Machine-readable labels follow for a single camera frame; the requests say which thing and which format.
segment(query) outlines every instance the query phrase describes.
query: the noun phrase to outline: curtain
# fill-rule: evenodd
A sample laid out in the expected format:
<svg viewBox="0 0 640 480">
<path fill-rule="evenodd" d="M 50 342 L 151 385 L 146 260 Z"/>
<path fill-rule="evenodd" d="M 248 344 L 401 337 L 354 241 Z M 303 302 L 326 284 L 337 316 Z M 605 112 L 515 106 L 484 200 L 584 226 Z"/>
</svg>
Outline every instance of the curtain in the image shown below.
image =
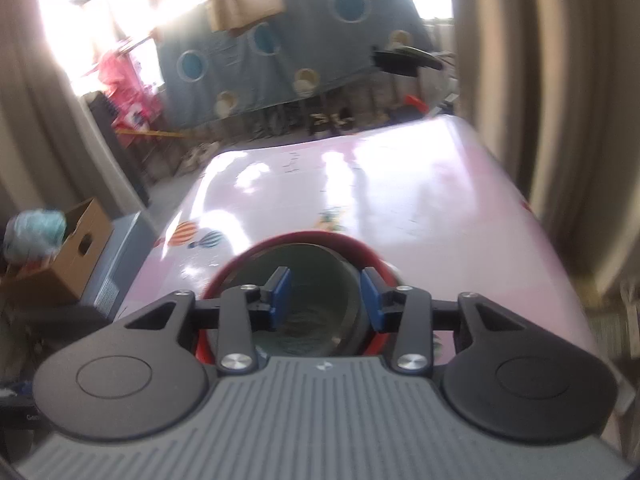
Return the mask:
<svg viewBox="0 0 640 480">
<path fill-rule="evenodd" d="M 0 148 L 0 223 L 91 197 L 112 218 L 143 209 L 53 61 L 37 0 L 0 6 Z"/>
<path fill-rule="evenodd" d="M 601 293 L 640 277 L 638 0 L 452 0 L 458 113 Z"/>
</svg>

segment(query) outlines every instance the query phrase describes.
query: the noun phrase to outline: red rim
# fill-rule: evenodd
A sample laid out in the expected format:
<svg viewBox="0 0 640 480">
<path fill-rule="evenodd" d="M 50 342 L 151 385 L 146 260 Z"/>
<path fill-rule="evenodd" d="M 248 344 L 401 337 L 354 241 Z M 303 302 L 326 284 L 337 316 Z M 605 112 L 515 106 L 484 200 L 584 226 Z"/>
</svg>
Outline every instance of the red rim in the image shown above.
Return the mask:
<svg viewBox="0 0 640 480">
<path fill-rule="evenodd" d="M 326 247 L 340 254 L 345 260 L 357 269 L 364 267 L 373 267 L 377 270 L 385 283 L 390 286 L 396 286 L 398 280 L 391 273 L 388 267 L 380 260 L 377 254 L 361 241 L 349 236 L 331 233 L 328 231 L 297 231 L 274 236 L 261 241 L 257 245 L 248 249 L 242 254 L 238 254 L 230 260 L 217 274 L 213 277 L 209 286 L 204 291 L 203 298 L 215 298 L 221 292 L 222 284 L 231 275 L 231 273 L 239 266 L 244 264 L 249 258 L 261 251 L 283 244 L 315 244 Z M 364 355 L 379 354 L 385 345 L 387 334 L 376 334 L 364 351 Z M 205 364 L 213 364 L 214 356 L 207 343 L 206 331 L 201 330 L 198 335 L 198 346 L 196 348 L 196 357 L 200 362 Z"/>
</svg>

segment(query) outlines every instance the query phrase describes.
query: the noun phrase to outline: metal bolt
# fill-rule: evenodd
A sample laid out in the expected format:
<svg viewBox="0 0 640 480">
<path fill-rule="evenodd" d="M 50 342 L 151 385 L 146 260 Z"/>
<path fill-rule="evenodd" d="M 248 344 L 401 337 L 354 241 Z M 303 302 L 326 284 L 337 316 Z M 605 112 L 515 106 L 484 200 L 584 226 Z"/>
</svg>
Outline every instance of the metal bolt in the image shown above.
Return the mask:
<svg viewBox="0 0 640 480">
<path fill-rule="evenodd" d="M 402 370 L 420 370 L 427 365 L 427 358 L 421 354 L 404 354 L 398 358 L 397 363 Z"/>
<path fill-rule="evenodd" d="M 229 370 L 245 370 L 254 360 L 245 354 L 228 354 L 225 355 L 220 364 Z"/>
</svg>

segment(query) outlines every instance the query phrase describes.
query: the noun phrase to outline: circular hole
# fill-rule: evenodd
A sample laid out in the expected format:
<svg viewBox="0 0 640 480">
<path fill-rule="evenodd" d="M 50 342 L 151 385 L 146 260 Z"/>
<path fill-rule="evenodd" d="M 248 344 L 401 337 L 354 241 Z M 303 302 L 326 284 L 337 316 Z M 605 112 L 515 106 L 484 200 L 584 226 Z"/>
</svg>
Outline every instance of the circular hole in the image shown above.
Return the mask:
<svg viewBox="0 0 640 480">
<path fill-rule="evenodd" d="M 274 56 L 280 50 L 280 45 L 271 31 L 269 23 L 256 25 L 252 28 L 250 36 L 253 50 L 261 56 Z"/>
<path fill-rule="evenodd" d="M 231 115 L 231 112 L 238 105 L 238 96 L 233 92 L 220 92 L 216 100 L 216 113 L 218 117 L 224 119 Z"/>
<path fill-rule="evenodd" d="M 298 95 L 309 97 L 318 87 L 320 76 L 318 72 L 311 68 L 301 68 L 296 72 L 293 81 L 293 88 Z"/>
<path fill-rule="evenodd" d="M 334 16 L 346 23 L 358 23 L 367 18 L 369 0 L 330 0 L 329 8 Z"/>
<path fill-rule="evenodd" d="M 178 58 L 178 75 L 184 81 L 199 81 L 207 71 L 207 60 L 196 50 L 187 50 Z"/>
<path fill-rule="evenodd" d="M 412 46 L 414 38 L 406 30 L 394 30 L 389 35 L 387 49 L 398 48 L 399 46 Z"/>
</svg>

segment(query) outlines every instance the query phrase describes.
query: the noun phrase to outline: pink table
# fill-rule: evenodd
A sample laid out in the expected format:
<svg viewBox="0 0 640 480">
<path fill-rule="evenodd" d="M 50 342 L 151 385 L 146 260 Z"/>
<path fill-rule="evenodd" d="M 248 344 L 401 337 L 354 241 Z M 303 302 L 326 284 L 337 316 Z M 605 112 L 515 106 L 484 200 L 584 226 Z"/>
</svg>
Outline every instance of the pink table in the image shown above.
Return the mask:
<svg viewBox="0 0 640 480">
<path fill-rule="evenodd" d="M 359 238 L 434 298 L 476 291 L 594 351 L 578 298 L 520 193 L 471 127 L 448 116 L 217 156 L 118 317 L 176 289 L 199 295 L 235 254 L 309 228 Z"/>
</svg>

